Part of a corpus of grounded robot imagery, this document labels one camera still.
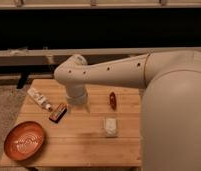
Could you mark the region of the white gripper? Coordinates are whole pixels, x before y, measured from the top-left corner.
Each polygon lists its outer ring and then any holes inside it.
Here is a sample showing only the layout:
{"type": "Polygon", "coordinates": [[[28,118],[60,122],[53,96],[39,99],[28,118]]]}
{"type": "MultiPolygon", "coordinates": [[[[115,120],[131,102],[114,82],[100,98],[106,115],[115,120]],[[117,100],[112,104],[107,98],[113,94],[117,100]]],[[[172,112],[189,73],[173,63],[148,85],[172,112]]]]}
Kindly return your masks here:
{"type": "Polygon", "coordinates": [[[70,105],[80,106],[87,103],[88,93],[83,84],[66,85],[66,99],[70,105]]]}

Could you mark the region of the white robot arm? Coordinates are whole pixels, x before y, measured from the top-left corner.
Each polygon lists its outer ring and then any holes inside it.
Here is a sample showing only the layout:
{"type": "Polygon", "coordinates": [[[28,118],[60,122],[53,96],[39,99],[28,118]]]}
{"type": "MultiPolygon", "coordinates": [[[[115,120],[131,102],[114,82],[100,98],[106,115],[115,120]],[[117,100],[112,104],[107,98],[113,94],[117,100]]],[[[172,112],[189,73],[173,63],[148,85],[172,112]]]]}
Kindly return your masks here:
{"type": "Polygon", "coordinates": [[[139,88],[143,171],[201,171],[201,52],[170,51],[89,65],[73,55],[54,71],[67,100],[87,100],[87,84],[139,88]]]}

